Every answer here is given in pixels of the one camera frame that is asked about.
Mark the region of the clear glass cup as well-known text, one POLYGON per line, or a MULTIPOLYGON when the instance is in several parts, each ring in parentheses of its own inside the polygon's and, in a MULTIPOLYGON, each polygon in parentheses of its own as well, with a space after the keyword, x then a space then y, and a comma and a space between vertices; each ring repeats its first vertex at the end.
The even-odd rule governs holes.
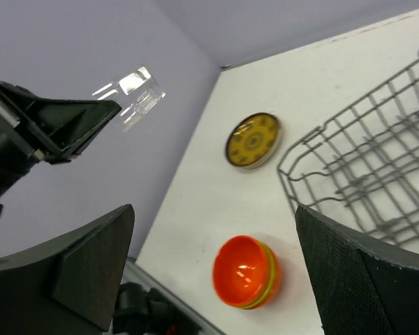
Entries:
POLYGON ((115 101, 121 107, 115 124, 128 131, 138 123, 166 93, 144 65, 120 76, 95 91, 93 99, 115 101))

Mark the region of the orange bowl front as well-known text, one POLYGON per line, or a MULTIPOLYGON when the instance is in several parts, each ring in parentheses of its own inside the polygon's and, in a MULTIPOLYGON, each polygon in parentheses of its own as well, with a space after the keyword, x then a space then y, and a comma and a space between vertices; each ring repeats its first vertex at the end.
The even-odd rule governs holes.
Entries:
POLYGON ((270 302, 277 295, 281 287, 282 272, 281 267, 279 265, 279 261, 272 249, 267 244, 264 244, 260 241, 260 245, 266 251, 270 261, 269 283, 267 284, 266 289, 264 290, 262 295, 252 303, 244 306, 244 310, 259 308, 265 305, 266 303, 270 302))

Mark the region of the grey wire dish rack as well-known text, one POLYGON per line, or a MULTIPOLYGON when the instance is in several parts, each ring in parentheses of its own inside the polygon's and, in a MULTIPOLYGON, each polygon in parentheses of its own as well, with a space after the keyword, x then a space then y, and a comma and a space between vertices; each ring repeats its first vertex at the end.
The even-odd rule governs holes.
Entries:
POLYGON ((292 211, 419 254, 419 53, 292 144, 277 172, 292 211))

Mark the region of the yellow patterned plate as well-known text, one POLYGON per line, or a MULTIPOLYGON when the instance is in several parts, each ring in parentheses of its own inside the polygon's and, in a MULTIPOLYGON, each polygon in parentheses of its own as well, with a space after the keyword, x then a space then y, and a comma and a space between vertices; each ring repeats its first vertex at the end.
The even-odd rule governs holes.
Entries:
POLYGON ((235 168, 256 168, 276 152, 282 135, 283 127, 278 117, 266 112, 251 114, 228 136, 225 158, 235 168))

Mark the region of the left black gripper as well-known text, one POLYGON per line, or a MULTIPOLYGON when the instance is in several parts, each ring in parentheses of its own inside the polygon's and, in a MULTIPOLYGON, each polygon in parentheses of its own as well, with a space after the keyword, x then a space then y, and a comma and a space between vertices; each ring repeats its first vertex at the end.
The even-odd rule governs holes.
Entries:
POLYGON ((41 98, 0 80, 0 198, 39 162, 78 157, 121 110, 113 100, 41 98))

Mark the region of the orange bowl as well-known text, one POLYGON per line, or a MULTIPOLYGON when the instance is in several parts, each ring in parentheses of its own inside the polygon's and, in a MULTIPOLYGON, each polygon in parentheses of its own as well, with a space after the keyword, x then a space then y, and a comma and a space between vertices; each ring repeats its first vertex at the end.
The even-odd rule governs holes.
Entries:
POLYGON ((244 310, 259 308, 265 305, 266 303, 270 302, 277 295, 281 287, 282 272, 281 267, 279 265, 279 261, 272 249, 267 244, 264 244, 260 241, 260 245, 266 251, 270 261, 269 283, 267 284, 266 289, 264 290, 262 295, 252 303, 244 306, 244 310))
POLYGON ((242 309, 261 296, 270 274, 268 256, 259 240, 238 235, 220 249, 212 268, 213 288, 225 304, 242 309))

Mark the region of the yellow-green bowl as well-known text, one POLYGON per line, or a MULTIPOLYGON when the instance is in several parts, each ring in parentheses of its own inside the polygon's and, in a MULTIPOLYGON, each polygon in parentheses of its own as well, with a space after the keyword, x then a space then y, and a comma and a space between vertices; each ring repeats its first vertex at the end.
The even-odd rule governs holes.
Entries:
POLYGON ((276 277, 277 277, 277 264, 276 264, 273 252, 263 242, 260 241, 259 244, 263 247, 263 249, 265 250, 268 256, 270 274, 268 276, 267 285, 265 286, 264 291, 261 293, 261 296, 259 296, 254 301, 247 304, 246 306, 243 306, 242 309, 244 310, 258 308, 259 306, 262 306, 265 302, 267 302, 269 298, 272 296, 273 287, 274 287, 276 277))

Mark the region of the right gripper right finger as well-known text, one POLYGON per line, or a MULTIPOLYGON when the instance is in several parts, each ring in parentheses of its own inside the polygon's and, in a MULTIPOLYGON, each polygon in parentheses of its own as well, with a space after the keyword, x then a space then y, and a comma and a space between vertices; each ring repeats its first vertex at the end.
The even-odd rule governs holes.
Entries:
POLYGON ((306 206, 295 223, 325 334, 419 334, 419 254, 306 206))

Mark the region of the orange bowl back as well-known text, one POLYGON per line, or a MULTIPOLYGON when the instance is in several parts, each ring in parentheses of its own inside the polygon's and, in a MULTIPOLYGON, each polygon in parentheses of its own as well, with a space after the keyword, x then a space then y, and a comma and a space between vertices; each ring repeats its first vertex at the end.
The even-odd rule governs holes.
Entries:
POLYGON ((242 309, 261 296, 270 274, 268 256, 259 240, 238 235, 220 249, 212 268, 213 288, 225 304, 242 309))

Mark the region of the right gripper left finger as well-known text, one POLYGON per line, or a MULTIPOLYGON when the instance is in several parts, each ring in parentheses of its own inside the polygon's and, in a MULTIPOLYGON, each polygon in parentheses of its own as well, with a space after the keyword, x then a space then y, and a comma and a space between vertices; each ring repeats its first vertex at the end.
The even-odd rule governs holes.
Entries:
POLYGON ((129 204, 0 258, 0 334, 102 334, 131 243, 129 204))

